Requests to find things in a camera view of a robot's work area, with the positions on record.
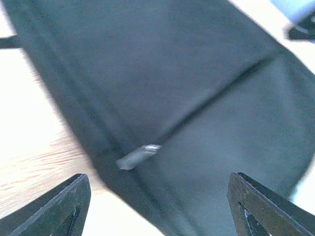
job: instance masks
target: wooden table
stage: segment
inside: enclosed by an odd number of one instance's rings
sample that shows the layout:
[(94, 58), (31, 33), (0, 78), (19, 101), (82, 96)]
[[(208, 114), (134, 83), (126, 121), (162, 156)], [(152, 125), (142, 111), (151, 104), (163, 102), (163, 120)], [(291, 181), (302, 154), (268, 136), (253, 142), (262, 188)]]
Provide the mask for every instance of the wooden table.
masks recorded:
[[(285, 40), (289, 22), (273, 5), (267, 0), (232, 2), (315, 72), (315, 44)], [(12, 34), (0, 6), (0, 37)], [(86, 173), (92, 199), (85, 236), (161, 235), (102, 184), (23, 50), (1, 50), (0, 72), (0, 218), (72, 175)], [(312, 167), (307, 176), (295, 203), (315, 213)]]

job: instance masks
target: light wood surface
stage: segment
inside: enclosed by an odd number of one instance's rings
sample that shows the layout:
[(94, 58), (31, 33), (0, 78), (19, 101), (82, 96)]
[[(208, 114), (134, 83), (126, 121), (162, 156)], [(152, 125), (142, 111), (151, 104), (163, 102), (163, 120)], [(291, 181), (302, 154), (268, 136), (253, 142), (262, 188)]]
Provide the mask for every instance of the light wood surface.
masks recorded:
[[(289, 21), (267, 0), (232, 0), (315, 72), (315, 44), (289, 42)], [(0, 5), (0, 37), (14, 34)], [(106, 189), (73, 137), (23, 50), (0, 50), (0, 218), (76, 173), (86, 173), (92, 199), (84, 235), (155, 236), (161, 233)], [(315, 213), (310, 167), (295, 203)]]

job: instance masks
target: clothing tag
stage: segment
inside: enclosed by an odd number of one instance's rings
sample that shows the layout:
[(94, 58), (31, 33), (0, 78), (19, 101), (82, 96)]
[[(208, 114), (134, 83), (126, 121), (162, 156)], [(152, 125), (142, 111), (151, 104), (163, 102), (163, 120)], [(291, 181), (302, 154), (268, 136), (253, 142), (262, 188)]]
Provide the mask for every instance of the clothing tag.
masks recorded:
[(155, 155), (161, 147), (162, 146), (160, 145), (145, 145), (139, 147), (128, 155), (116, 161), (116, 164), (121, 170), (132, 170), (144, 160)]

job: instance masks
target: black fabric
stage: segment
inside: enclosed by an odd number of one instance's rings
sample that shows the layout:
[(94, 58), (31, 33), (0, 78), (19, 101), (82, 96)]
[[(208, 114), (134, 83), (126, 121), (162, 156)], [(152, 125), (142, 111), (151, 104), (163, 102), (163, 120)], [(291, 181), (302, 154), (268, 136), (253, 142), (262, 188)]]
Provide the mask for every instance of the black fabric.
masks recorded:
[(308, 167), (315, 77), (229, 2), (3, 2), (103, 181), (166, 235), (235, 235), (231, 172), (287, 197)]

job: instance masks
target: wood grain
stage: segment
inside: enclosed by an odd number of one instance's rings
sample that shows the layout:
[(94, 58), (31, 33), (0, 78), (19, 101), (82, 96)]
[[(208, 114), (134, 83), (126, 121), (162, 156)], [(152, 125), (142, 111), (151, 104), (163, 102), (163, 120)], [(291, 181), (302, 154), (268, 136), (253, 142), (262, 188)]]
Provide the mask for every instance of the wood grain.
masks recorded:
[[(290, 22), (273, 5), (267, 0), (232, 2), (315, 72), (315, 45), (286, 40), (284, 28)], [(0, 5), (0, 37), (12, 34)], [(86, 173), (92, 200), (85, 236), (161, 235), (102, 184), (23, 50), (0, 51), (0, 107), (0, 218), (72, 175)], [(310, 166), (295, 198), (310, 212), (315, 212), (314, 179)]]

